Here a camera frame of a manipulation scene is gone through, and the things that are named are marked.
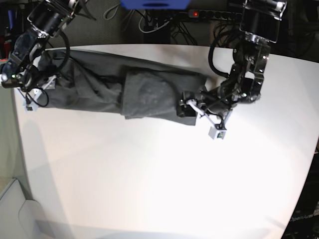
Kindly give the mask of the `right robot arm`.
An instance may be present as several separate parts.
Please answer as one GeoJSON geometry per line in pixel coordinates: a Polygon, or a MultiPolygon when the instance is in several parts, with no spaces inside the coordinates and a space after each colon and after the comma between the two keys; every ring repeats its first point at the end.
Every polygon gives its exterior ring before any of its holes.
{"type": "Polygon", "coordinates": [[[28,93],[38,82],[57,75],[70,56],[70,43],[63,32],[66,26],[84,11],[83,17],[95,20],[87,9],[86,0],[43,0],[27,17],[30,28],[20,35],[13,51],[0,68],[0,86],[5,89],[20,88],[28,93]],[[33,64],[46,49],[49,39],[61,36],[65,44],[65,56],[59,66],[38,70],[33,64]]]}

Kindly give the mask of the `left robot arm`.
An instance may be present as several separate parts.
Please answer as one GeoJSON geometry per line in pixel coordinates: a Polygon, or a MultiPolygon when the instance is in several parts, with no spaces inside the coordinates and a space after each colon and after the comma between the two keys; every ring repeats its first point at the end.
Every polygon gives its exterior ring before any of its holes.
{"type": "Polygon", "coordinates": [[[213,40],[208,63],[211,70],[225,81],[218,88],[201,93],[201,107],[205,113],[224,119],[237,104],[251,104],[260,99],[270,43],[278,40],[287,4],[285,0],[246,0],[239,28],[223,32],[213,40]],[[230,34],[235,35],[238,42],[233,49],[234,63],[226,73],[214,66],[213,53],[218,41],[230,34]]]}

